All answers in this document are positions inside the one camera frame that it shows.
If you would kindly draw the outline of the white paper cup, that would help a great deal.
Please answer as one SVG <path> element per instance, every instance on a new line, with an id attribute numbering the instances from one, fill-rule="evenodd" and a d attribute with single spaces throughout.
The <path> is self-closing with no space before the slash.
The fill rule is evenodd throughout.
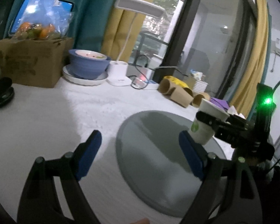
<path id="1" fill-rule="evenodd" d="M 188 133 L 194 142 L 205 145 L 215 134 L 213 122 L 217 119 L 225 122 L 228 117 L 229 114 L 225 110 L 206 99 L 202 99 Z"/>

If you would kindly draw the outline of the brown paper cup middle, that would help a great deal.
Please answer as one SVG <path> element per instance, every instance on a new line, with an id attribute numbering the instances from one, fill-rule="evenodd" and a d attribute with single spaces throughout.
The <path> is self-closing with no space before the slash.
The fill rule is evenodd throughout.
<path id="1" fill-rule="evenodd" d="M 199 108 L 203 99 L 209 101 L 210 95 L 208 95 L 206 92 L 194 93 L 191 105 L 195 108 Z"/>

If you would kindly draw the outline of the brown paper cup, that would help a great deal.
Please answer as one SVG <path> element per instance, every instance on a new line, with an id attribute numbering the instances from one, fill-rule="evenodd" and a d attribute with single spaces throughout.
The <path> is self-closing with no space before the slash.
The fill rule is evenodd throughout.
<path id="1" fill-rule="evenodd" d="M 183 88 L 183 89 L 184 89 L 184 91 L 186 91 L 190 96 L 193 97 L 193 92 L 192 92 L 192 90 L 191 90 L 190 88 Z"/>
<path id="2" fill-rule="evenodd" d="M 175 83 L 165 78 L 159 83 L 158 92 L 160 92 L 162 95 L 169 96 L 173 93 L 176 87 L 177 85 Z"/>
<path id="3" fill-rule="evenodd" d="M 195 108 L 199 108 L 203 99 L 209 101 L 210 95 L 208 95 L 206 92 L 194 93 L 191 105 Z"/>

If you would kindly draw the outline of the brown paper cup left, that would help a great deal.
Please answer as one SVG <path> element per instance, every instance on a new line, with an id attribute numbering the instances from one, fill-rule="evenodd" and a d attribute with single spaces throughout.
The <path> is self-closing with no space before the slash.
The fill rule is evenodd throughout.
<path id="1" fill-rule="evenodd" d="M 192 90 L 191 90 L 190 88 L 183 88 L 183 89 L 184 89 L 184 91 L 186 91 L 190 96 L 193 97 L 193 92 L 192 92 Z"/>

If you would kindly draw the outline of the brown paper cup right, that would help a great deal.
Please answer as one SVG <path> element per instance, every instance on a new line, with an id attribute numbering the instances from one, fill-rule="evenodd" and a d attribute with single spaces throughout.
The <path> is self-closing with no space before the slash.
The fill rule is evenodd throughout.
<path id="1" fill-rule="evenodd" d="M 176 87 L 177 85 L 175 83 L 165 78 L 159 83 L 158 92 L 160 92 L 162 95 L 169 96 L 173 93 Z"/>

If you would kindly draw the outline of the purple cloth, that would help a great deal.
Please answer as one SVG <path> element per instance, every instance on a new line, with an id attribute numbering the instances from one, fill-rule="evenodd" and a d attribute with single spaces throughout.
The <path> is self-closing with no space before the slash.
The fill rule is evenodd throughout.
<path id="1" fill-rule="evenodd" d="M 220 99 L 211 97 L 209 101 L 225 111 L 228 111 L 230 108 L 230 106 L 226 100 L 220 100 Z"/>

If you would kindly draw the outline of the yellow curtain right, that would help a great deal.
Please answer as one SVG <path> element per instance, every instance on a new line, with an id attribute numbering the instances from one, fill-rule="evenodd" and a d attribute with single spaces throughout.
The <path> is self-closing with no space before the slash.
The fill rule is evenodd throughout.
<path id="1" fill-rule="evenodd" d="M 267 55 L 269 38 L 269 13 L 267 0 L 256 0 L 257 23 L 251 55 L 231 104 L 245 117 L 250 113 L 256 97 L 256 86 L 260 83 Z"/>

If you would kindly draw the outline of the white basket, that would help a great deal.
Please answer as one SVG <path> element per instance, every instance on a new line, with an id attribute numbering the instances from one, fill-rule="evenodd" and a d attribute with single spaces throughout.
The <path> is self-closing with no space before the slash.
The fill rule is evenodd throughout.
<path id="1" fill-rule="evenodd" d="M 208 86 L 208 83 L 195 79 L 192 90 L 196 93 L 203 93 L 203 92 L 205 92 L 207 86 Z"/>

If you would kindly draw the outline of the brown paper bag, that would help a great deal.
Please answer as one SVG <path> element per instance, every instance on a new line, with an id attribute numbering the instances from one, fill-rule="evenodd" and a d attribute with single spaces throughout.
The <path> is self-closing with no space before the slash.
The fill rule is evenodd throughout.
<path id="1" fill-rule="evenodd" d="M 180 106 L 187 108 L 193 101 L 193 96 L 188 93 L 184 88 L 178 86 L 174 89 L 170 96 L 170 100 L 179 104 Z"/>

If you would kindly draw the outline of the yellow plastic bag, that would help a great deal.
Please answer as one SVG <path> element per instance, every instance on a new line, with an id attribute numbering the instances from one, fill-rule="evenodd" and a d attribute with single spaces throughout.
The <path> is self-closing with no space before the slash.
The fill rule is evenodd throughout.
<path id="1" fill-rule="evenodd" d="M 175 83 L 176 85 L 181 86 L 182 88 L 188 88 L 189 86 L 183 82 L 182 80 L 174 77 L 174 76 L 164 76 L 164 79 L 170 80 L 172 83 Z"/>

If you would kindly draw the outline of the white power strip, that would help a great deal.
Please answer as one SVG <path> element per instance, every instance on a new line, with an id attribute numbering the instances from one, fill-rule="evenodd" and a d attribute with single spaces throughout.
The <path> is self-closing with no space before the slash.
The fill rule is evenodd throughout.
<path id="1" fill-rule="evenodd" d="M 137 90 L 157 90 L 159 84 L 153 80 L 144 80 L 136 77 L 133 81 L 131 86 Z"/>

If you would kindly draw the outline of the grey round mat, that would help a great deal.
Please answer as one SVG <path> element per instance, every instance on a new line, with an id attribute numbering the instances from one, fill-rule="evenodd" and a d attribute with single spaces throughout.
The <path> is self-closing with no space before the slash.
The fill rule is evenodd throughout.
<path id="1" fill-rule="evenodd" d="M 165 111 L 143 111 L 127 118 L 116 136 L 116 156 L 124 180 L 151 208 L 182 218 L 201 181 L 180 148 L 178 136 L 192 121 Z"/>

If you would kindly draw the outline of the white desk lamp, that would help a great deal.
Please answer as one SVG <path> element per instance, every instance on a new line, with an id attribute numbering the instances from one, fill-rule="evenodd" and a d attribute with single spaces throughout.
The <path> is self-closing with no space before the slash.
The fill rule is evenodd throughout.
<path id="1" fill-rule="evenodd" d="M 146 16 L 159 19 L 165 9 L 144 0 L 116 0 L 105 30 L 102 53 L 111 58 L 107 82 L 112 86 L 130 86 L 126 76 L 128 60 Z"/>

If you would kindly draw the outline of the white plate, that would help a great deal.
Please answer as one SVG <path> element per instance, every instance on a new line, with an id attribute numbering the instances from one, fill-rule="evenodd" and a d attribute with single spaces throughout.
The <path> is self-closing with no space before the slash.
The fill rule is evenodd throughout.
<path id="1" fill-rule="evenodd" d="M 82 86 L 97 86 L 103 84 L 107 80 L 108 74 L 107 72 L 103 72 L 96 79 L 83 79 L 74 75 L 74 73 L 70 70 L 70 66 L 66 65 L 63 67 L 63 77 L 73 84 Z"/>

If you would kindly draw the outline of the black round object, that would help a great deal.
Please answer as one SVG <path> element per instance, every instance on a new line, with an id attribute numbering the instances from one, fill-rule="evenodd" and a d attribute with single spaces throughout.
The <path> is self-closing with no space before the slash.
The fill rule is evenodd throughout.
<path id="1" fill-rule="evenodd" d="M 0 79 L 0 108 L 7 105 L 14 97 L 13 81 L 9 77 Z"/>

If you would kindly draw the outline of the pink inner bowl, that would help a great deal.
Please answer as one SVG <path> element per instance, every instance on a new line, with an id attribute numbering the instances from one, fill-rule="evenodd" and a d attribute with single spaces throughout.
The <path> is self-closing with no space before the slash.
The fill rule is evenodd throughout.
<path id="1" fill-rule="evenodd" d="M 89 51 L 89 50 L 76 50 L 75 53 L 78 56 L 85 57 L 88 59 L 105 60 L 107 58 L 107 56 L 104 54 L 101 54 L 99 52 Z"/>

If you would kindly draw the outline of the blue ceramic bowl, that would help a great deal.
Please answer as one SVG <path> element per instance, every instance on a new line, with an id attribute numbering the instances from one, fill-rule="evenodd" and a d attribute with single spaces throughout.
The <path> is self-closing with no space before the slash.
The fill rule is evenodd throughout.
<path id="1" fill-rule="evenodd" d="M 105 60 L 88 59 L 78 56 L 75 51 L 79 49 L 69 50 L 70 70 L 74 75 L 83 79 L 96 79 L 106 71 L 111 58 L 107 56 Z"/>

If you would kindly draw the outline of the cardboard box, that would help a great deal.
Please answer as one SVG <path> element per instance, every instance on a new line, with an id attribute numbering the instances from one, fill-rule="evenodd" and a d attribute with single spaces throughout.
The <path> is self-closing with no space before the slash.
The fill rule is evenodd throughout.
<path id="1" fill-rule="evenodd" d="M 13 83 L 54 88 L 68 61 L 72 38 L 52 40 L 0 40 L 0 68 L 2 75 Z"/>

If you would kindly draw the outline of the teal curtain left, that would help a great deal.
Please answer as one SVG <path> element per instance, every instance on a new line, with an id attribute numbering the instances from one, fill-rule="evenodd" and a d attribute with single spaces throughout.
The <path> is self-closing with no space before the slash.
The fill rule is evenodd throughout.
<path id="1" fill-rule="evenodd" d="M 23 0 L 13 2 L 8 11 L 3 38 L 7 38 L 9 27 Z M 115 0 L 66 0 L 74 3 L 74 16 L 68 37 L 74 39 L 74 48 L 100 51 L 107 21 Z"/>

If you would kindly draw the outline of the plastic bag of fruit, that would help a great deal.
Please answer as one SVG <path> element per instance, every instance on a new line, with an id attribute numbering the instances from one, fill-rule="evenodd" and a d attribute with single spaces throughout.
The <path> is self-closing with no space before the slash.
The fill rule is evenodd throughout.
<path id="1" fill-rule="evenodd" d="M 48 40 L 67 35 L 74 3 L 66 0 L 24 0 L 8 35 L 25 40 Z"/>

